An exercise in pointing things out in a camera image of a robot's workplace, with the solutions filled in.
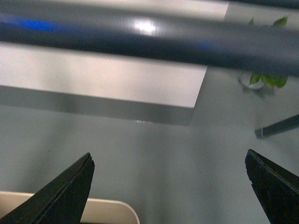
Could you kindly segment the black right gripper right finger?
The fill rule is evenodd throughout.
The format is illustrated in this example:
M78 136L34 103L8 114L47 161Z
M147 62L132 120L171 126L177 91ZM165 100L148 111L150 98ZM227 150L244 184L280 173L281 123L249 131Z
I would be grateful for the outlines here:
M245 158L247 175L271 224L299 222L299 177L256 151Z

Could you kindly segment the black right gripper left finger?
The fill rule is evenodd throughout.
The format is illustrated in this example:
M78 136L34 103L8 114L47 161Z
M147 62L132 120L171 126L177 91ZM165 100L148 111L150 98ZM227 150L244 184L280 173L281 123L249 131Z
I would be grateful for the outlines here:
M24 203L2 224L79 224L90 193L94 162L86 153Z

